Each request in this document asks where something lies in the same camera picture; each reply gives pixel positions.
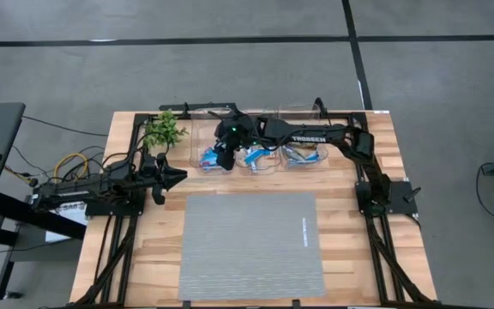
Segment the green plant in white pot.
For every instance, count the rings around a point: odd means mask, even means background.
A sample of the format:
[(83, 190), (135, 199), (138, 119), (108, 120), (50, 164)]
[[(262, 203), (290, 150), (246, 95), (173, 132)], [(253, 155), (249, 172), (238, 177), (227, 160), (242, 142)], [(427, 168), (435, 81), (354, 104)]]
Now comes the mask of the green plant in white pot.
[(174, 147), (183, 136), (189, 135), (187, 129), (179, 129), (177, 123), (178, 117), (175, 114), (170, 110), (163, 111), (146, 125), (143, 145), (149, 148), (157, 145)]

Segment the grey woven mat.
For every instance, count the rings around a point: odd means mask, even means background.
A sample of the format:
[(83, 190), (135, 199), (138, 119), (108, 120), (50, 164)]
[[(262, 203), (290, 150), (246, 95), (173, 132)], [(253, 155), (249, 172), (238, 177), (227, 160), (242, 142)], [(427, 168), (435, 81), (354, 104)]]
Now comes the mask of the grey woven mat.
[[(308, 247), (303, 244), (303, 217)], [(180, 300), (275, 300), (324, 294), (314, 194), (187, 197)]]

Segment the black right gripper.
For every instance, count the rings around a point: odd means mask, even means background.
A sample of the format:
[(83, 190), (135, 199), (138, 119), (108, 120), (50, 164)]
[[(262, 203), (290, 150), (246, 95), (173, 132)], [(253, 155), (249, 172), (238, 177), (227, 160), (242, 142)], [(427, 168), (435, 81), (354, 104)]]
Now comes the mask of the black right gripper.
[(250, 148), (251, 146), (268, 148), (262, 139), (263, 128), (268, 118), (244, 113), (215, 113), (214, 116), (220, 120), (214, 132), (216, 163), (227, 171), (234, 167), (235, 148)]

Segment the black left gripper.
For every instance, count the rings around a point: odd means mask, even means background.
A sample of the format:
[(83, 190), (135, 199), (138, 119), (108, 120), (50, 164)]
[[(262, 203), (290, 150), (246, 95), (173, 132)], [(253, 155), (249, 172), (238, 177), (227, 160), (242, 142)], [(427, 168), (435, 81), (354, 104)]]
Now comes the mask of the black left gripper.
[(142, 176), (152, 182), (152, 198), (156, 204), (164, 204), (166, 198), (162, 195), (163, 189), (169, 191), (173, 186), (185, 180), (187, 172), (175, 167), (164, 167), (166, 163), (164, 153), (159, 153), (156, 156), (146, 153), (142, 159)]

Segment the long blue granola bar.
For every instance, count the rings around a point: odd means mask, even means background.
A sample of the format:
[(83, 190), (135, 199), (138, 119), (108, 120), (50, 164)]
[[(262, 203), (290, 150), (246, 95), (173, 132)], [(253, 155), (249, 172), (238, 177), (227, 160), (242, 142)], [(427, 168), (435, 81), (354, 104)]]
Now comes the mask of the long blue granola bar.
[(274, 164), (274, 155), (264, 148), (244, 148), (239, 153), (238, 164), (252, 173), (261, 173)]

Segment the clear plastic bin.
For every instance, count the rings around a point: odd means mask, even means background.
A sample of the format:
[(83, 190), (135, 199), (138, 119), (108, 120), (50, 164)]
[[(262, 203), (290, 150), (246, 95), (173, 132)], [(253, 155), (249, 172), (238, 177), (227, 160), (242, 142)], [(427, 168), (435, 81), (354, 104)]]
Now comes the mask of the clear plastic bin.
[[(278, 119), (285, 120), (290, 124), (324, 124), (320, 116), (320, 108), (316, 105), (309, 104), (291, 104), (281, 105), (278, 109)], [(297, 150), (303, 157), (307, 154), (318, 151), (321, 156), (321, 161), (315, 164), (303, 164), (299, 166), (288, 166), (281, 148), (288, 147)], [(313, 142), (289, 142), (280, 147), (281, 163), (286, 169), (300, 168), (316, 168), (328, 158), (328, 151), (323, 144)]]
[(214, 114), (227, 114), (231, 111), (227, 107), (219, 108), (202, 108), (194, 110), (191, 116), (190, 130), (190, 164), (197, 169), (199, 173), (216, 173), (224, 172), (225, 169), (220, 167), (210, 171), (203, 171), (199, 167), (199, 161), (206, 148), (214, 148), (216, 137), (215, 129), (220, 120)]
[(280, 155), (276, 146), (263, 136), (265, 125), (269, 120), (276, 120), (277, 114), (272, 110), (244, 110), (240, 111), (240, 124), (235, 126), (240, 135), (234, 163), (243, 173), (264, 174), (271, 173), (280, 164)]

